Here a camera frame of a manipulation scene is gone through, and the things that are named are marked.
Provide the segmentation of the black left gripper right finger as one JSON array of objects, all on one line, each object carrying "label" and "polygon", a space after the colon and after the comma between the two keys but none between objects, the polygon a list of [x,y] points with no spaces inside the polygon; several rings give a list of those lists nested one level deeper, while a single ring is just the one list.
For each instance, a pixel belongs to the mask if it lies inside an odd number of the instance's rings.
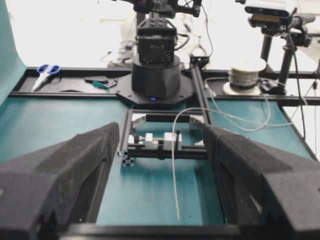
[{"label": "black left gripper right finger", "polygon": [[211,125],[203,142],[226,219],[215,240],[319,239],[318,161]]}]

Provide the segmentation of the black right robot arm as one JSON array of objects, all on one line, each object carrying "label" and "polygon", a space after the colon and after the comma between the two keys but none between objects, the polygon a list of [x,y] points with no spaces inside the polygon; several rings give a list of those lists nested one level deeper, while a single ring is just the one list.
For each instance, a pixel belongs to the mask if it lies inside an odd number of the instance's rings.
[{"label": "black right robot arm", "polygon": [[202,2],[191,6],[176,0],[132,0],[137,13],[148,14],[136,27],[137,54],[131,73],[120,78],[116,94],[141,106],[172,106],[194,95],[192,81],[181,71],[177,28],[169,22],[176,13],[200,15]]}]

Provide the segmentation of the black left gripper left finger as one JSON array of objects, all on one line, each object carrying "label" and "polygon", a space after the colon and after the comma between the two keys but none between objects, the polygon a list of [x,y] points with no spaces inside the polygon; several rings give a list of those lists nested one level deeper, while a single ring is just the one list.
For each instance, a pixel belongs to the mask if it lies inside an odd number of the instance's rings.
[{"label": "black left gripper left finger", "polygon": [[111,122],[0,164],[0,237],[48,240],[73,223],[94,223],[120,140]]}]

